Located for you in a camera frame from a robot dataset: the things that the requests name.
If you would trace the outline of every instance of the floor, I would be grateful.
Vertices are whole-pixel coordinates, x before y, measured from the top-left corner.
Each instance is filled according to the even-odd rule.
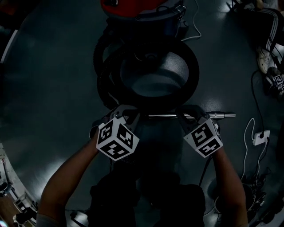
[[[243,133],[251,117],[256,119],[255,131],[261,131],[250,87],[251,74],[257,69],[255,52],[238,17],[228,14],[226,0],[198,0],[198,3],[196,25],[202,37],[187,44],[198,59],[200,79],[187,104],[197,104],[205,111],[237,114],[236,118],[220,121],[220,127],[225,150],[241,175],[245,155]],[[187,5],[185,19],[191,24],[196,5],[194,0]],[[98,96],[92,65],[93,50],[106,26],[106,18],[99,1],[42,0],[24,21],[8,56],[0,138],[14,170],[37,200],[56,169],[88,140],[92,122],[108,113]],[[196,35],[193,27],[188,35]],[[264,95],[260,75],[255,77],[254,87],[264,126],[271,131],[268,154],[260,169],[264,172],[269,166],[272,171],[264,188],[268,196],[261,213],[284,185],[284,167],[275,157],[284,106]],[[157,165],[160,169],[178,172],[182,184],[198,184],[206,160],[183,141],[177,121],[149,121],[140,127],[137,132],[140,146],[152,146],[148,151],[153,150],[160,157]],[[252,147],[249,143],[247,175],[253,174],[261,150],[261,145]],[[89,189],[108,170],[108,158],[98,155],[67,209],[87,209],[91,201]],[[202,184],[206,212],[213,207],[215,186],[211,163]],[[152,226],[158,220],[158,211],[151,209],[145,197],[135,212],[139,227]],[[204,218],[205,226],[217,226],[217,218],[212,212]]]

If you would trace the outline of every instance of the red object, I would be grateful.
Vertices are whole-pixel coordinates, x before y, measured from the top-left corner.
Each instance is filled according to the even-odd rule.
[[[105,0],[101,0],[103,10],[110,14],[123,17],[136,17],[143,10],[157,8],[167,0],[118,0],[117,6],[105,5]]]

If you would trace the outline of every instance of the sneaker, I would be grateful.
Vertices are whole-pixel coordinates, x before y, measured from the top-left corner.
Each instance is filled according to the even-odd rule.
[[[261,72],[267,74],[267,69],[270,63],[270,53],[262,49],[261,47],[257,48],[257,64]]]

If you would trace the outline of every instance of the electrical outlet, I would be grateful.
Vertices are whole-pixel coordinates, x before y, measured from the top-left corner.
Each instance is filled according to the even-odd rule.
[[[253,145],[257,146],[259,144],[265,143],[266,138],[269,137],[270,135],[270,131],[269,130],[264,131],[263,138],[260,138],[260,134],[262,134],[262,132],[254,134],[254,141],[252,142]]]

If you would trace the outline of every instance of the metal rod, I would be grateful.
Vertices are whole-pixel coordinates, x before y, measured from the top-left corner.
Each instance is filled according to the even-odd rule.
[[[236,117],[235,113],[227,113],[227,112],[207,112],[211,119],[223,119],[227,117]],[[194,119],[194,117],[185,114],[187,119]],[[165,114],[149,114],[149,118],[173,118],[176,119],[177,115],[175,113],[165,113]]]

